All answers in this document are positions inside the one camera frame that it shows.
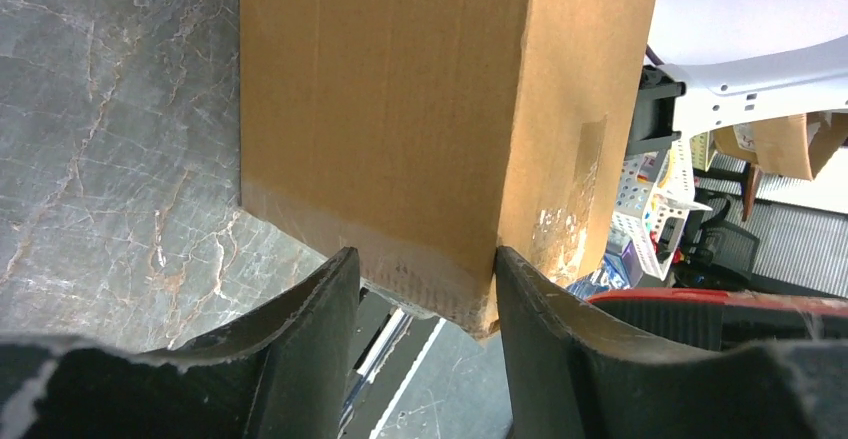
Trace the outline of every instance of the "open cardboard box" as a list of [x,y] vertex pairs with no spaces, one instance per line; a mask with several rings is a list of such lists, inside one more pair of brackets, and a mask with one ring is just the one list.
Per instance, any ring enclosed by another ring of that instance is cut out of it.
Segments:
[[813,112],[715,131],[728,156],[758,164],[763,172],[813,180],[848,139],[848,114]]
[[242,204],[475,337],[598,267],[655,0],[240,0]]

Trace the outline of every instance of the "white crate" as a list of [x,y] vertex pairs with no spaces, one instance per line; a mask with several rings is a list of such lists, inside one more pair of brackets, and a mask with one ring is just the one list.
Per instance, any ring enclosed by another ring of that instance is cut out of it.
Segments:
[[[671,266],[671,260],[660,264],[650,234],[655,232],[659,237],[668,218],[679,217],[685,221],[689,211],[671,209],[663,205],[657,198],[657,195],[662,192],[658,184],[647,184],[638,180],[637,176],[643,160],[644,156],[638,156],[624,162],[618,183],[612,225],[630,236],[642,270],[646,274],[664,279]],[[692,177],[692,152],[689,141],[675,141],[667,161],[670,161],[671,177],[663,190],[680,200],[694,200],[695,184]],[[675,241],[679,238],[680,234],[674,235]]]

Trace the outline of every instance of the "white label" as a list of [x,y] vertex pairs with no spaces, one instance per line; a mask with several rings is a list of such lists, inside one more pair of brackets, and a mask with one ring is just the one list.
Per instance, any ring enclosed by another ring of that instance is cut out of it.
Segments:
[[739,149],[748,152],[756,152],[754,148],[754,130],[750,124],[738,124],[733,126],[733,133],[736,134],[736,144]]

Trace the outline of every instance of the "cardboard box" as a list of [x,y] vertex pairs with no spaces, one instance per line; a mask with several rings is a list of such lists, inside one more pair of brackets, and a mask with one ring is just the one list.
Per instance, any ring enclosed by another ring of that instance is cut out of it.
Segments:
[[715,131],[728,156],[758,164],[763,172],[813,180],[848,139],[848,114],[814,112]]
[[606,244],[654,0],[241,0],[244,208],[475,337]]

